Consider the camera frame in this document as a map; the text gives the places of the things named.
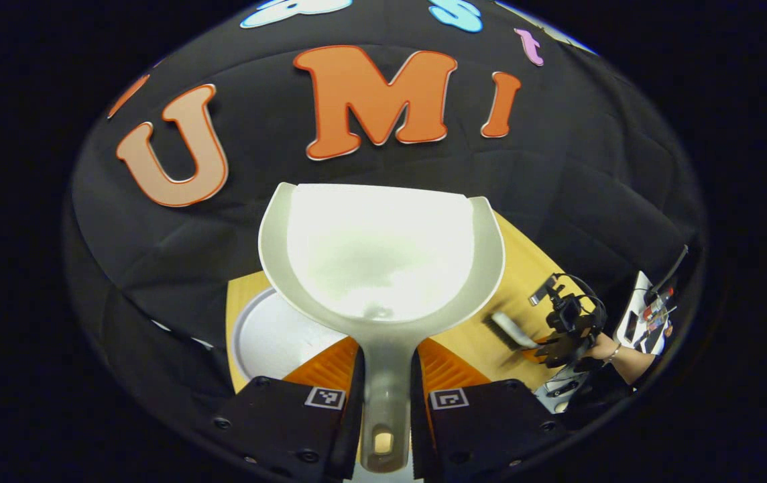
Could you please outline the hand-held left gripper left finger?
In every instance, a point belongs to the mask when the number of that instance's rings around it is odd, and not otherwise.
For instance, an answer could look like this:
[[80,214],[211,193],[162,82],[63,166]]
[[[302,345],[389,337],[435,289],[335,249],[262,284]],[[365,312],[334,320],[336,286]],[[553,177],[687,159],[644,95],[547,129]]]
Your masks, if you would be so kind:
[[258,376],[213,417],[213,442],[270,480],[349,480],[364,355],[344,337],[283,379]]

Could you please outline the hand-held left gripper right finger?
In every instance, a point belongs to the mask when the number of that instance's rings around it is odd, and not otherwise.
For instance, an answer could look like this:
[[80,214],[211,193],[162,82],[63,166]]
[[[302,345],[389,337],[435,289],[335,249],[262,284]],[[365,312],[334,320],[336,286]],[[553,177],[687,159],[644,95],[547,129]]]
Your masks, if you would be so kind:
[[491,381],[433,339],[414,354],[410,397],[421,480],[505,480],[569,434],[522,381]]

